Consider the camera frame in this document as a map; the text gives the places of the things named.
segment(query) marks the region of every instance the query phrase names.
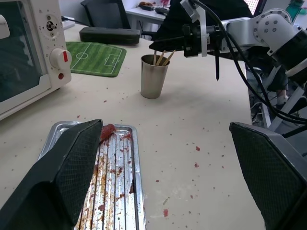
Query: cup rim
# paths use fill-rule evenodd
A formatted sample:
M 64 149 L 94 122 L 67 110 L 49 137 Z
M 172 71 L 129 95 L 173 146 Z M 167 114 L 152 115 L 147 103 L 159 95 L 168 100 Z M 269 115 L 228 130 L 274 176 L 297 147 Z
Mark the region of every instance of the cup rim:
M 149 64 L 149 63 L 147 63 L 146 61 L 143 60 L 143 57 L 145 57 L 145 56 L 153 56 L 153 54 L 146 54 L 146 55 L 143 55 L 143 56 L 141 57 L 141 61 L 144 62 L 144 63 L 146 63 L 147 65 L 154 66 L 154 67 L 157 67 L 157 68 L 161 68 L 161 67 L 164 67 L 164 68 L 165 68 L 165 67 L 167 67 L 167 66 L 169 65 L 169 63 L 171 63 L 171 61 L 169 60 L 168 63 L 167 63 L 165 66 L 156 66 L 156 65 L 152 65 L 152 64 Z

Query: piece of meat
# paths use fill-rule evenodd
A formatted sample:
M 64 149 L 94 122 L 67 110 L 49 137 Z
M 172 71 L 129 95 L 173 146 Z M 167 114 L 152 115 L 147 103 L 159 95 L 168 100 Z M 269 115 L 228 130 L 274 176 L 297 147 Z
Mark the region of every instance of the piece of meat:
M 113 124 L 108 124 L 106 126 L 103 126 L 100 134 L 100 143 L 107 139 L 111 134 L 115 132 L 115 127 Z

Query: oven knob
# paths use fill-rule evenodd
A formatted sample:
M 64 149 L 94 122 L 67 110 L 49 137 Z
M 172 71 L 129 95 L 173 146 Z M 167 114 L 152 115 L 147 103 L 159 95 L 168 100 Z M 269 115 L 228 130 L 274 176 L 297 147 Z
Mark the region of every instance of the oven knob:
M 57 69 L 70 69 L 71 54 L 67 50 L 55 48 L 50 54 L 50 63 Z

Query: white table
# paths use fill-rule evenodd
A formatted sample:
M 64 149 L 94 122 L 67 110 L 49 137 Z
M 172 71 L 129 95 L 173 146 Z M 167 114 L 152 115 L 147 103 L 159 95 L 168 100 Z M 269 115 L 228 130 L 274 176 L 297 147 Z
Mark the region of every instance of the white table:
M 79 40 L 80 29 L 66 30 L 67 41 Z M 60 90 L 0 122 L 0 207 L 37 161 L 55 122 L 101 118 L 137 128 L 148 230 L 264 229 L 228 131 L 231 121 L 250 123 L 248 90 L 233 62 L 221 58 L 217 82 L 214 57 L 176 52 L 161 97 L 149 100 L 139 93 L 149 44 L 141 39 L 126 48 L 116 78 L 73 74 Z
M 165 19 L 165 16 L 162 14 L 158 14 L 155 11 L 146 11 L 140 7 L 126 10 L 126 13 L 132 29 L 137 28 L 138 21 L 160 25 Z

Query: metal cup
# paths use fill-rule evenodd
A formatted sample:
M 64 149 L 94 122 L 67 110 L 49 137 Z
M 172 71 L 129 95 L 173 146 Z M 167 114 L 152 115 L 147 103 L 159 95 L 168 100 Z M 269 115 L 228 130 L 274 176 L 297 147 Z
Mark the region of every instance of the metal cup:
M 141 74 L 141 95 L 148 99 L 156 99 L 161 95 L 164 79 L 166 76 L 169 62 L 165 66 L 154 66 L 154 55 L 148 54 L 141 57 L 142 74 Z M 163 57 L 160 65 L 166 61 Z

